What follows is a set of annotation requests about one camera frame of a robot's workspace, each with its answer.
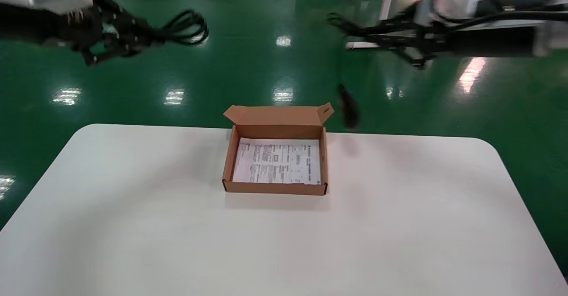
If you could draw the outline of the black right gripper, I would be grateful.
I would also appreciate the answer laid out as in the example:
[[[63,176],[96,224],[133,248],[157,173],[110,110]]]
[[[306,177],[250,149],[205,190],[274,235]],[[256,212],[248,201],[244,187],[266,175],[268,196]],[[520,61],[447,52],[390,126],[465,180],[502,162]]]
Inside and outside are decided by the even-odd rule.
[[[441,22],[426,25],[415,23],[409,17],[379,21],[375,26],[363,27],[338,13],[328,14],[328,23],[341,33],[358,38],[386,36],[401,33],[409,38],[372,38],[380,51],[389,51],[418,70],[423,70],[439,55],[457,57],[515,58],[534,57],[540,27],[537,25],[481,27],[448,30],[443,38],[432,38],[440,33]]]

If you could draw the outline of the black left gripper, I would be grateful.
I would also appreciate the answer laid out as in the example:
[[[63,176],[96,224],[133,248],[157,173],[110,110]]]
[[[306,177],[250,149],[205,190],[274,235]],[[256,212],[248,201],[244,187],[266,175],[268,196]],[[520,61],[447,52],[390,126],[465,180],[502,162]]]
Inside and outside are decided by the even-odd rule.
[[[135,17],[114,0],[93,0],[93,7],[57,14],[42,10],[47,17],[45,47],[63,47],[83,51],[88,66],[109,61],[112,58],[130,58],[142,53],[147,46],[164,45],[166,39],[159,37],[145,19]],[[104,40],[103,29],[113,29],[117,39]],[[93,53],[91,48],[107,43],[103,51]]]

